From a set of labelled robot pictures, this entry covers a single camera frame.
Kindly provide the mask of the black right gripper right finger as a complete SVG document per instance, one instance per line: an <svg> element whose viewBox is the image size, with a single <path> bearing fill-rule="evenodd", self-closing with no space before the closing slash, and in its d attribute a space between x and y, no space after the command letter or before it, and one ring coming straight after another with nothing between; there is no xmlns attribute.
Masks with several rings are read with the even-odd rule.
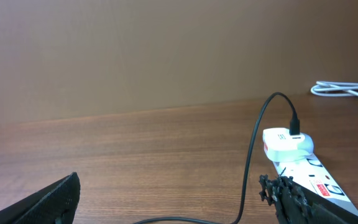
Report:
<svg viewBox="0 0 358 224"><path fill-rule="evenodd" d="M261 199L274 205L280 224L358 224L358 216L293 181L279 176L259 177Z"/></svg>

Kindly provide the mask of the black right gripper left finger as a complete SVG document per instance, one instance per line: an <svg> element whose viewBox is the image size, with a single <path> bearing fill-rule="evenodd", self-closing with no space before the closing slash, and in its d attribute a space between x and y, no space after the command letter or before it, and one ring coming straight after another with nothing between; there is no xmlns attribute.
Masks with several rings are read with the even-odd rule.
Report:
<svg viewBox="0 0 358 224"><path fill-rule="evenodd" d="M72 224L80 201L76 172L0 210L0 224Z"/></svg>

